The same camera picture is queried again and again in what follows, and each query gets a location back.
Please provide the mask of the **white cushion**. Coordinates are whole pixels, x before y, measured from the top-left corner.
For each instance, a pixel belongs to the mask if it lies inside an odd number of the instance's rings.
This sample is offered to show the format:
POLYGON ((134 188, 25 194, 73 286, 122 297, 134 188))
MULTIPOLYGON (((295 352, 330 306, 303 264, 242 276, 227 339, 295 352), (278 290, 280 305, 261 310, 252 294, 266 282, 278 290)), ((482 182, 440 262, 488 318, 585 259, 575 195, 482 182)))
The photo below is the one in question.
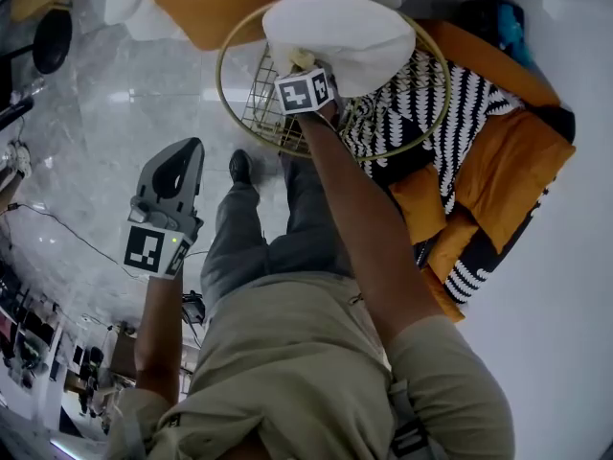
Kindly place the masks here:
POLYGON ((278 74, 302 50, 325 63, 341 97, 368 95, 410 60, 416 32, 397 11, 371 0, 281 0, 262 18, 278 74))

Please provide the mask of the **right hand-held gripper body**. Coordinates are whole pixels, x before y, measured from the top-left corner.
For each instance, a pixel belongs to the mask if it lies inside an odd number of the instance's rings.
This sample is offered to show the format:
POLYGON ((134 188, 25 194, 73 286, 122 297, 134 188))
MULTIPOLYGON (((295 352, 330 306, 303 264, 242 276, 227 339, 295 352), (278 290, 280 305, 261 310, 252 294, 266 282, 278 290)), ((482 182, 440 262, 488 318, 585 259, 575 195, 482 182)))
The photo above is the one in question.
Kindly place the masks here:
POLYGON ((324 68, 314 68, 276 78, 274 87, 283 115, 319 111, 334 99, 324 68))

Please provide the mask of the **person's right forearm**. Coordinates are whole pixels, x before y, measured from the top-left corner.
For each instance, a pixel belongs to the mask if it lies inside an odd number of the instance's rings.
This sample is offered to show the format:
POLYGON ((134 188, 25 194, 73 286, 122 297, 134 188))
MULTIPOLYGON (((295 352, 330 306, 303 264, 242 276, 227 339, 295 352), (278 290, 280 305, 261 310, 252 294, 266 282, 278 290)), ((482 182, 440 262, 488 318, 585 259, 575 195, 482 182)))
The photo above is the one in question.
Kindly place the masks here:
POLYGON ((367 310, 385 346, 410 325, 443 313, 416 265, 401 214, 316 114, 298 122, 367 310))

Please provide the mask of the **black white striped blanket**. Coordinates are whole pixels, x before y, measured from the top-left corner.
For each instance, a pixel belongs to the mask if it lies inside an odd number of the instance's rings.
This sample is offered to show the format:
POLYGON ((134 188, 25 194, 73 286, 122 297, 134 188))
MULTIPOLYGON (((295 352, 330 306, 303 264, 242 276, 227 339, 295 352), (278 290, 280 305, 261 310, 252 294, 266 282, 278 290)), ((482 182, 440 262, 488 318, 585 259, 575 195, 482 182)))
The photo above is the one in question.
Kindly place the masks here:
MULTIPOLYGON (((454 62, 448 62, 447 65, 451 77, 451 101, 446 117, 435 133, 419 146, 404 153, 375 162, 359 162, 369 177, 389 191, 395 203, 397 202, 390 186, 410 173, 433 164, 438 172, 446 224, 452 213, 459 210, 468 211, 456 201, 456 175, 487 119, 491 116, 506 115, 514 110, 531 112, 514 96, 486 78, 454 62)), ((405 80, 406 65, 387 84, 363 97, 365 103, 358 108, 358 122, 365 123, 369 133, 377 130, 384 137, 383 140, 375 142, 375 149, 378 151, 406 145, 423 133, 427 120, 434 118, 434 107, 440 101, 437 94, 410 92, 405 80)), ((428 241, 414 244, 417 262, 447 312, 456 314, 458 308, 485 283, 530 223, 549 186, 542 192, 502 252, 495 250, 485 231, 479 227, 444 283, 440 282, 427 262, 441 232, 428 241)))

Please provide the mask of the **blue bag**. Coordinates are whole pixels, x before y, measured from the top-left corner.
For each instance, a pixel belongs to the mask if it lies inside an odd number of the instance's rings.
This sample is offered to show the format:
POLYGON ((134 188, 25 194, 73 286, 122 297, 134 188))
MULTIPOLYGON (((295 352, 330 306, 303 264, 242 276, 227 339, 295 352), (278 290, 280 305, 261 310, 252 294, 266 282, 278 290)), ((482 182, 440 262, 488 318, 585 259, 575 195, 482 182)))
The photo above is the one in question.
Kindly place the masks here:
POLYGON ((533 64, 525 40, 525 14, 521 7, 508 0, 497 3, 497 33, 499 48, 526 68, 533 64))

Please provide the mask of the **black cabinet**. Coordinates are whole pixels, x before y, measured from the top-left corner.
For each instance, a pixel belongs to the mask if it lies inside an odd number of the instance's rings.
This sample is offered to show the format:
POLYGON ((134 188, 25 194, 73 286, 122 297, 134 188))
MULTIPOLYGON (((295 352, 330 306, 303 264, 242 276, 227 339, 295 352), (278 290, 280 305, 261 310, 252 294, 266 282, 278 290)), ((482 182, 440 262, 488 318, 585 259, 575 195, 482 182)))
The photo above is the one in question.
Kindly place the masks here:
POLYGON ((13 122, 21 118, 34 107, 34 99, 26 98, 17 104, 10 104, 8 107, 0 111, 0 131, 11 125, 13 122))

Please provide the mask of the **black standing fan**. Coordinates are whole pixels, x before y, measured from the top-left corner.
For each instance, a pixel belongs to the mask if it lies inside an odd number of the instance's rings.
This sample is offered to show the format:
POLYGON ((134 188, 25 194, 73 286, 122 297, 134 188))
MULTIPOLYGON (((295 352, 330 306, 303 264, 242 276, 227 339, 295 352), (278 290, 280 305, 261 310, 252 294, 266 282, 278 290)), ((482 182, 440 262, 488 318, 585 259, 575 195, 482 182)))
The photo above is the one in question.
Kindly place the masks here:
POLYGON ((31 53, 35 69, 42 75, 56 72, 66 59, 73 36, 71 14, 63 9, 51 9, 38 23, 32 44, 0 56, 0 65, 13 58, 31 53))

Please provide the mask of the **orange sofa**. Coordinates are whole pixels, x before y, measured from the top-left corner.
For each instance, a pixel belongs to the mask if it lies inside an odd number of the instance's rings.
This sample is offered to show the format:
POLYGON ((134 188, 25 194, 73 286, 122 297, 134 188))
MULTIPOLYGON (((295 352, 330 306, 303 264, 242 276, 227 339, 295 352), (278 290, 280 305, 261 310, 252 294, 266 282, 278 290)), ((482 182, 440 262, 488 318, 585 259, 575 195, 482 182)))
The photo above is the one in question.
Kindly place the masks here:
MULTIPOLYGON (((491 81, 498 88, 514 96, 527 110, 536 114, 542 121, 550 125, 562 136, 569 139, 573 146, 575 146, 575 117, 573 113, 561 103, 557 93, 549 84, 522 67, 504 52, 496 49, 478 36, 453 24, 444 21, 428 20, 425 22, 424 26, 440 47, 446 59, 446 63, 454 62, 491 81)), ((550 184, 547 194, 550 192, 555 180, 550 184)), ((542 198, 532 219, 543 204, 545 196, 542 198)), ((420 269, 426 284, 433 292, 421 266, 420 269)), ((464 319, 462 305, 459 306, 456 314, 450 314, 446 311, 435 294, 434 296, 449 318, 455 322, 464 319)))

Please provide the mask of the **small orange throw pillow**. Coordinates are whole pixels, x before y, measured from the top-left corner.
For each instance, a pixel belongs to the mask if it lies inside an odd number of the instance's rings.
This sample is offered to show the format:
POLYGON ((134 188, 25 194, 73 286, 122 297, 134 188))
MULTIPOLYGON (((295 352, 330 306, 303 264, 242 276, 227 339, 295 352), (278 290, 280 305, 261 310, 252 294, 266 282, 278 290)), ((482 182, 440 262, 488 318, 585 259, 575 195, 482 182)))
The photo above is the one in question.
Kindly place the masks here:
POLYGON ((466 210, 451 214, 428 256, 428 264, 441 283, 449 276, 479 225, 466 210))
POLYGON ((446 226, 438 172, 433 164, 392 184, 390 191, 403 214, 412 244, 430 240, 446 226))

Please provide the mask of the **yellow cleaning cloth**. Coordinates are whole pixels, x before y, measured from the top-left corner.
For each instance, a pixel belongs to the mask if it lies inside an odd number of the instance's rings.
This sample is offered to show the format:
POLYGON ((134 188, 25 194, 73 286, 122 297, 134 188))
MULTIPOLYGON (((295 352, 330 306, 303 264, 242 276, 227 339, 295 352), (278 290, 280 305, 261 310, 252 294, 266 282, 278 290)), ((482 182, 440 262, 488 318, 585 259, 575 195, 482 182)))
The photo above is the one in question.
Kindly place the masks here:
POLYGON ((291 49, 287 54, 287 59, 290 74, 310 72, 318 68, 314 54, 304 49, 291 49))

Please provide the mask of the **person's black left shoe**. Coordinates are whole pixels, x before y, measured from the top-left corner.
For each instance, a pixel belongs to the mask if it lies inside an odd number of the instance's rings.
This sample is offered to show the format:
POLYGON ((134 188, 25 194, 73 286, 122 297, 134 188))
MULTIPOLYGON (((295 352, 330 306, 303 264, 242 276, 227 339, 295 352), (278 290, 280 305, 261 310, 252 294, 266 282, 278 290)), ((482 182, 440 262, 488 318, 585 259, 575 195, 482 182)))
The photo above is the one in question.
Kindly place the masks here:
POLYGON ((229 174, 234 184, 252 184, 252 159, 244 149, 236 149, 229 161, 229 174))

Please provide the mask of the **orange square sofa pillow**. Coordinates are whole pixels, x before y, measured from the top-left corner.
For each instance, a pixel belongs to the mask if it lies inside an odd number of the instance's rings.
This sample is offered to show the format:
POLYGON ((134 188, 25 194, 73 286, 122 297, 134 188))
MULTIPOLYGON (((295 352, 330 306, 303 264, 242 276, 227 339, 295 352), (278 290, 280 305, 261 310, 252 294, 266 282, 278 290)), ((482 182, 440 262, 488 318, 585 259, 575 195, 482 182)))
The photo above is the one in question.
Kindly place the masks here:
POLYGON ((491 116, 456 175, 456 201, 500 253, 575 151, 531 112, 491 116))

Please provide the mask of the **gold wire basket table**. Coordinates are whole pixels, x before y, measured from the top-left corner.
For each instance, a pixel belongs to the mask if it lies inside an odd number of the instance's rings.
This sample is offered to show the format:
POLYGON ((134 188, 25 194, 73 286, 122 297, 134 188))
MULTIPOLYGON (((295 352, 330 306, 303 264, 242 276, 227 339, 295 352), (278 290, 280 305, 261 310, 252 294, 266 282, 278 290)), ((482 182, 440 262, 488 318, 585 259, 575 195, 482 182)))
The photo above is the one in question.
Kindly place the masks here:
MULTIPOLYGON (((278 148, 283 152, 309 158, 310 152, 303 133, 293 118, 286 118, 281 112, 281 103, 274 88, 274 79, 278 77, 268 47, 264 48, 252 85, 242 90, 237 98, 230 95, 230 90, 222 84, 222 65, 226 52, 235 38, 253 24, 260 24, 264 14, 272 8, 267 4, 245 16, 227 35, 216 62, 216 90, 221 103, 231 118, 248 135, 265 146, 278 148)), ((349 147, 356 147, 355 158, 359 162, 375 162, 401 154, 419 146, 435 133, 443 123, 451 101, 451 77, 443 53, 432 36, 414 19, 402 14, 400 16, 416 32, 417 53, 425 58, 411 56, 406 65, 407 90, 425 94, 434 92, 440 99, 434 107, 434 118, 425 122, 426 129, 404 146, 378 151, 375 142, 383 140, 380 131, 369 133, 365 123, 358 122, 358 108, 365 103, 360 97, 349 100, 341 117, 342 141, 349 147)))

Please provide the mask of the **person's left forearm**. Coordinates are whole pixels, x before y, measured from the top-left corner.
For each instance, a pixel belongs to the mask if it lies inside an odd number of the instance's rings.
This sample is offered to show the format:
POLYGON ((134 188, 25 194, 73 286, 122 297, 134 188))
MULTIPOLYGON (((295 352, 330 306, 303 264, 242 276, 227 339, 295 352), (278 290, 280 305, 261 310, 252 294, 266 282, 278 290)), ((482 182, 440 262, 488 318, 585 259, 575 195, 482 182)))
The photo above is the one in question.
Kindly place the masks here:
POLYGON ((172 280, 150 277, 134 348, 136 387, 177 403, 182 356, 183 270, 172 280))

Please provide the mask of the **person's grey trousers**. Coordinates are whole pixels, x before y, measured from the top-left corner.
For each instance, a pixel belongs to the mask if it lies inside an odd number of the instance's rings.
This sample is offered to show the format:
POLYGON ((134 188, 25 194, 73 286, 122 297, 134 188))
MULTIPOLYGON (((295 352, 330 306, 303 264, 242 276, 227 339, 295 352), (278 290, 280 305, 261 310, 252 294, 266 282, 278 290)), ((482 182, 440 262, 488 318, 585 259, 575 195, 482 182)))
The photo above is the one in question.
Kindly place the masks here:
POLYGON ((313 162, 281 155, 289 218, 272 242, 262 234, 255 185, 232 185, 216 214, 216 236, 201 271, 205 306, 259 278, 318 272, 351 278, 352 267, 313 162))

